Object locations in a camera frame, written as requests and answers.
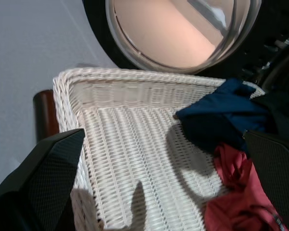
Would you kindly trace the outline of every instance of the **blue cloth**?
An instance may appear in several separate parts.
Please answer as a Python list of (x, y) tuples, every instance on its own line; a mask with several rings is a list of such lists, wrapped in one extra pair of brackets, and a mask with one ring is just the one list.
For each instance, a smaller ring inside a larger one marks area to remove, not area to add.
[(264, 132), (270, 118), (265, 108), (250, 101), (255, 91), (253, 87), (232, 78), (214, 93), (176, 112), (187, 139), (210, 153), (219, 142), (247, 152), (242, 137), (244, 131)]

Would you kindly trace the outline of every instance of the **woven wicker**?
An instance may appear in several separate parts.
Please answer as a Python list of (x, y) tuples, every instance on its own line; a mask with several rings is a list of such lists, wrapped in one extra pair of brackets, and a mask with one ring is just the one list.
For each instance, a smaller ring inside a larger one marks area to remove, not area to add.
[(222, 83), (102, 68), (54, 79), (60, 131), (86, 132), (71, 193), (78, 231), (102, 229), (98, 219), (105, 230), (205, 230), (206, 202), (227, 189), (212, 157), (184, 138), (172, 116)]

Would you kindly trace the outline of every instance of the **washing machine door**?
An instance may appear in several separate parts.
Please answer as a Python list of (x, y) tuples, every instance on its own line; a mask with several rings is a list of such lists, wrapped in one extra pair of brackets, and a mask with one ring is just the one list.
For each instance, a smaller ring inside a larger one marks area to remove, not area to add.
[(289, 45), (289, 0), (83, 0), (121, 68), (260, 83)]

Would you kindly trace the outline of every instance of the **gray wall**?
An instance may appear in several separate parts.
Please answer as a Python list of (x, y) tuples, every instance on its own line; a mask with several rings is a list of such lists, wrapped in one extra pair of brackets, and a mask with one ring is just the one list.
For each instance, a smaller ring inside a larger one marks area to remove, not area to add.
[(115, 67), (81, 0), (0, 0), (0, 182), (35, 145), (33, 96), (83, 63)]

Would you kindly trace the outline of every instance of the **red cloth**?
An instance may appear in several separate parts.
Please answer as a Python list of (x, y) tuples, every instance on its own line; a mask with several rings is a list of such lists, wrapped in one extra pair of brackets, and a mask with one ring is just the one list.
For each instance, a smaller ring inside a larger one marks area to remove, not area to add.
[(222, 182), (233, 190), (207, 203), (207, 230), (280, 231), (272, 215), (277, 212), (262, 189), (252, 161), (225, 143), (216, 148), (215, 155), (214, 164)]

